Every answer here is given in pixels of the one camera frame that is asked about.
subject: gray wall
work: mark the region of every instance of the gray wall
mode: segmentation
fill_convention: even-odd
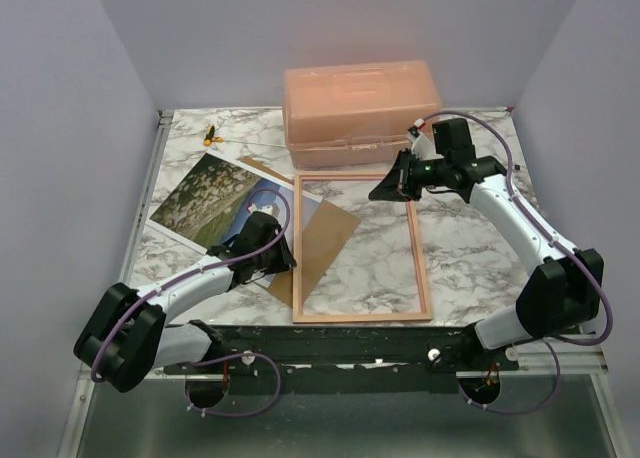
[[[98,0],[0,0],[0,443],[54,457],[157,114]]]
[[[574,0],[101,0],[159,108],[277,105],[286,68],[426,59],[445,104],[513,105]]]
[[[640,7],[577,0],[518,102],[515,123],[540,203],[605,258],[615,328],[610,381],[640,456]]]

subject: orange translucent box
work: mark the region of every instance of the orange translucent box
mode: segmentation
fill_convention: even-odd
[[[393,161],[407,128],[442,102],[424,61],[284,74],[285,143],[296,168]]]

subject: plastic box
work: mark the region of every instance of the plastic box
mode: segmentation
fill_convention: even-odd
[[[424,61],[287,70],[285,143],[296,168],[393,161],[442,103]]]

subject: light wood picture frame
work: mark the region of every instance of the light wood picture frame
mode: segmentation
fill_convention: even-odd
[[[414,202],[407,202],[407,220],[413,263],[418,284],[419,312],[410,313],[371,313],[371,314],[331,314],[305,315],[302,296],[302,191],[303,184],[309,181],[380,181],[386,171],[296,171],[293,191],[293,257],[298,266],[293,270],[293,322],[294,323],[373,323],[393,321],[430,321],[433,319],[431,295],[427,279],[427,268],[422,252],[420,222]]]

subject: cardboard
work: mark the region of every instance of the cardboard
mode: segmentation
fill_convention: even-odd
[[[292,180],[270,170],[252,158],[245,157],[240,161],[282,181],[293,184]],[[304,229],[305,239],[302,243],[302,265],[304,267],[303,302],[311,295],[311,292],[329,269],[331,263],[333,263],[349,238],[351,238],[351,235],[353,235],[353,232],[360,225],[360,221],[360,218],[353,216],[339,206],[329,203],[327,200],[322,200]],[[300,244],[294,243],[293,246],[300,246]],[[293,271],[276,275],[271,284],[266,287],[266,290],[283,303],[293,306]]]

